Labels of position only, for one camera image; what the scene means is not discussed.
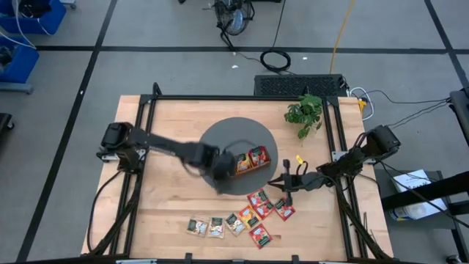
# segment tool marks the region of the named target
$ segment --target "gray floor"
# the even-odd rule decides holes
[[[67,11],[56,35],[33,36],[32,41],[94,45],[110,2],[78,0],[78,9]],[[202,10],[208,2],[118,0],[104,45],[223,46],[215,15]],[[453,47],[468,49],[469,1],[432,3]],[[343,0],[289,0],[277,46],[333,47],[347,5]],[[233,39],[235,45],[271,45],[281,5],[255,7],[255,21]],[[423,0],[357,0],[339,46],[445,48]],[[328,72],[330,54],[290,55],[294,73]],[[0,155],[0,263],[15,261],[18,255],[90,56],[84,51],[41,51],[28,80],[35,92],[0,93],[0,112],[13,114],[16,121]],[[468,71],[469,55],[458,59]],[[351,87],[381,89],[395,100],[440,99],[461,89],[448,54],[338,54],[335,65]],[[106,124],[114,120],[120,95],[148,93],[154,81],[164,94],[251,95],[256,74],[269,73],[259,63],[229,52],[100,52],[29,260],[79,254],[102,167],[95,153]],[[366,128],[396,122],[421,108],[397,106],[378,94],[372,100],[376,113],[365,122]],[[402,148],[389,159],[390,165],[439,169],[446,176],[468,169],[469,148],[448,108],[399,127],[395,134]],[[402,260],[442,263],[446,255],[456,253],[447,230],[394,229],[390,234],[394,253]]]

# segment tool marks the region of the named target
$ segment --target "wooden table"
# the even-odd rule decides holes
[[[116,122],[134,123],[139,96],[122,96],[117,109]],[[347,146],[352,147],[357,136],[363,132],[363,123],[354,98],[339,98],[341,116]],[[286,101],[238,101],[238,100],[158,100],[152,133],[178,141],[198,141],[215,122],[229,117],[247,117],[262,123],[270,130],[278,147],[278,159],[288,158],[295,168],[295,156],[309,162],[314,169],[330,161],[330,150],[324,126],[310,133],[300,142],[298,127],[284,121],[284,113],[292,102]],[[142,128],[145,126],[146,108]],[[330,108],[336,149],[339,149],[336,123]],[[101,186],[117,168],[117,162],[103,165]],[[273,177],[283,172],[281,162]],[[374,177],[373,168],[365,165],[362,174]],[[110,183],[101,193],[96,204],[92,226],[92,245],[107,233],[114,223],[122,188],[122,177]],[[367,213],[368,228],[376,241],[392,256],[380,195],[374,182],[356,177],[355,188],[361,213]],[[265,186],[274,202],[283,197],[277,188]],[[293,194],[296,213],[283,222],[275,213],[262,223],[273,236],[265,248],[256,248],[254,242],[243,232],[239,237],[226,230],[224,239],[199,238],[186,233],[191,216],[208,219],[211,216],[226,217],[238,212],[248,204],[245,196],[217,195],[203,179],[190,177],[177,158],[150,152],[144,173],[133,245],[132,258],[177,258],[186,252],[194,259],[245,259],[245,260],[291,260],[297,254],[300,260],[346,260],[336,193],[323,187],[310,192]],[[121,229],[118,252],[122,252],[127,225]],[[358,256],[356,237],[350,228],[355,256]]]

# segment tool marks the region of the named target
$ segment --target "potted plant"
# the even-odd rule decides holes
[[[306,94],[299,96],[300,103],[288,106],[285,121],[294,124],[304,124],[298,131],[298,138],[305,139],[312,128],[320,129],[320,115],[322,113],[322,100],[317,96]]]

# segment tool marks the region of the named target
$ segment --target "gray circular platform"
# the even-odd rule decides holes
[[[256,146],[264,146],[269,152],[270,164],[259,170],[248,172],[238,178],[218,184],[217,189],[223,194],[243,195],[250,194],[267,184],[272,179],[278,163],[276,141],[270,131],[261,123],[244,117],[232,117],[213,124],[200,138],[201,142],[224,149],[233,142],[237,142],[226,150],[238,155],[247,153]],[[215,187],[213,180],[204,176],[204,180]]]

